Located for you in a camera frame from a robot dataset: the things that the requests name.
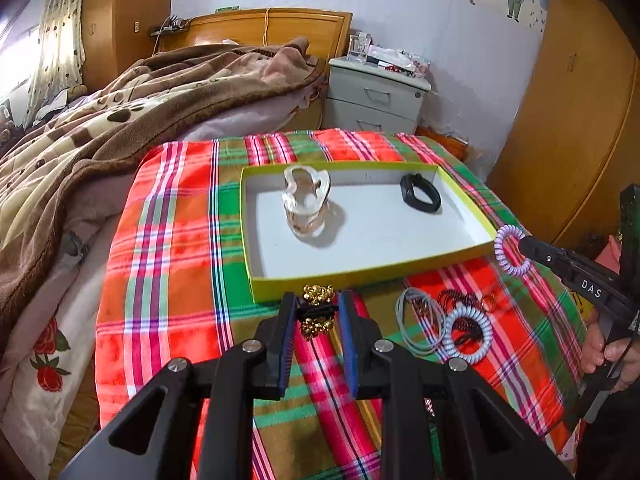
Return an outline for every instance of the finger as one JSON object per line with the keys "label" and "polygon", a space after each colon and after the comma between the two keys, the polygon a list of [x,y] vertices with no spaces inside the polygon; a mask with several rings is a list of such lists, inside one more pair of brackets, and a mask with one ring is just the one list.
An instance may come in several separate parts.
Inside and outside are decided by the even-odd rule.
{"label": "finger", "polygon": [[602,352],[604,349],[604,336],[597,324],[593,324],[588,328],[584,343],[586,346],[591,346],[597,351]]}
{"label": "finger", "polygon": [[628,363],[622,367],[620,381],[625,384],[633,384],[640,377],[640,362]]}
{"label": "finger", "polygon": [[[628,345],[628,337],[625,339],[620,339],[619,341],[614,341],[613,343],[607,345],[607,347],[605,348],[604,357],[606,357],[607,361],[618,361]],[[640,361],[640,349],[638,348],[638,346],[638,344],[634,344],[629,349],[629,352],[626,353],[623,360],[625,363]]]}
{"label": "finger", "polygon": [[624,392],[631,384],[625,383],[625,381],[618,380],[616,385],[611,390],[611,393]]}
{"label": "finger", "polygon": [[[580,363],[585,365],[588,364],[589,369],[593,367],[593,370],[595,370],[596,366],[600,366],[604,363],[604,355],[602,354],[602,352],[598,352],[595,348],[585,346],[582,349],[582,358],[580,359]],[[584,367],[583,370],[588,374],[593,373],[593,370],[587,371]]]}
{"label": "finger", "polygon": [[597,321],[598,321],[598,311],[595,308],[592,308],[590,313],[589,313],[588,323],[589,323],[589,325],[592,325],[593,323],[596,323]]}
{"label": "finger", "polygon": [[580,368],[586,374],[593,374],[596,371],[596,365],[589,360],[580,360]]}

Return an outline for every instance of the blue gripper pad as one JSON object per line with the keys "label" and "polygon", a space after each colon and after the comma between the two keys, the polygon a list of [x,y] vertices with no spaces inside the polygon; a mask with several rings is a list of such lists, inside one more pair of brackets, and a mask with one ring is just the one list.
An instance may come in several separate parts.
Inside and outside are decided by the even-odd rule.
{"label": "blue gripper pad", "polygon": [[287,328],[284,335],[284,345],[282,352],[280,353],[280,377],[278,378],[278,390],[280,396],[283,397],[284,393],[289,386],[289,376],[291,374],[291,361],[293,359],[293,331],[296,326],[296,307],[294,306],[290,310],[289,317],[287,319]]}
{"label": "blue gripper pad", "polygon": [[346,297],[345,294],[338,295],[338,327],[340,328],[340,342],[344,359],[344,378],[349,386],[351,396],[355,399],[358,391],[358,356],[351,335],[351,320],[345,302]]}

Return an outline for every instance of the metal screw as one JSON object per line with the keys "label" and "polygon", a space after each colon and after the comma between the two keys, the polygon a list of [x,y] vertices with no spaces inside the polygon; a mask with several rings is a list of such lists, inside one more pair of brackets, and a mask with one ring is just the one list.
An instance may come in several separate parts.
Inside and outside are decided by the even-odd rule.
{"label": "metal screw", "polygon": [[262,343],[257,339],[247,339],[244,343],[242,343],[242,350],[244,350],[248,354],[257,352],[260,348],[262,348]]}
{"label": "metal screw", "polygon": [[189,362],[184,357],[174,357],[169,361],[169,370],[172,372],[181,372],[183,371]]}
{"label": "metal screw", "polygon": [[389,341],[389,339],[378,339],[374,343],[373,348],[375,348],[378,352],[386,354],[387,352],[391,352],[394,349],[394,344]]}
{"label": "metal screw", "polygon": [[464,372],[469,364],[462,357],[452,357],[449,359],[449,368],[454,372]]}

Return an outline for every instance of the red rose print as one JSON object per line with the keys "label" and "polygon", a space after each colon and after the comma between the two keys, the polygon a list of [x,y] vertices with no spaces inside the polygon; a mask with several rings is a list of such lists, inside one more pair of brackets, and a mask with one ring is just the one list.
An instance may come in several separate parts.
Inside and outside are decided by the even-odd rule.
{"label": "red rose print", "polygon": [[62,389],[62,375],[55,368],[43,366],[38,370],[38,384],[47,392],[59,392]]}
{"label": "red rose print", "polygon": [[52,317],[48,325],[40,334],[40,337],[33,346],[36,354],[53,354],[56,352],[56,333],[58,332],[58,322],[56,317]]}

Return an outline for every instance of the curtain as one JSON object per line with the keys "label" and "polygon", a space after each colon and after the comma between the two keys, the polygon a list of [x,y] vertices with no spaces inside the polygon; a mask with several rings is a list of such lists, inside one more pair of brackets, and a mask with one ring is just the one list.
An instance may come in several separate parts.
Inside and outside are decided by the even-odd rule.
{"label": "curtain", "polygon": [[40,60],[31,76],[24,127],[61,90],[82,83],[84,63],[80,11],[82,0],[47,0],[38,32]]}

